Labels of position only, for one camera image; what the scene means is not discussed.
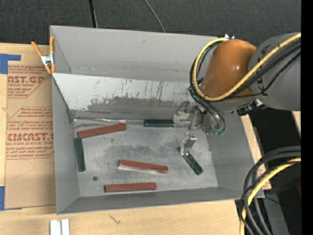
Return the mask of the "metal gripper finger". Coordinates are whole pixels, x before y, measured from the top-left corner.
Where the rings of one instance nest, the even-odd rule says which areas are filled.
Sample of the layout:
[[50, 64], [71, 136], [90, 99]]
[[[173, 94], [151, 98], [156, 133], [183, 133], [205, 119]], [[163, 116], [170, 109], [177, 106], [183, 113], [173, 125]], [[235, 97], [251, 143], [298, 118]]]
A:
[[197, 140], [195, 132], [186, 132], [180, 142], [180, 154], [182, 156], [187, 155], [188, 150], [192, 148]]
[[173, 116], [173, 123], [176, 126], [194, 127], [195, 125], [195, 108], [189, 101], [180, 104]]

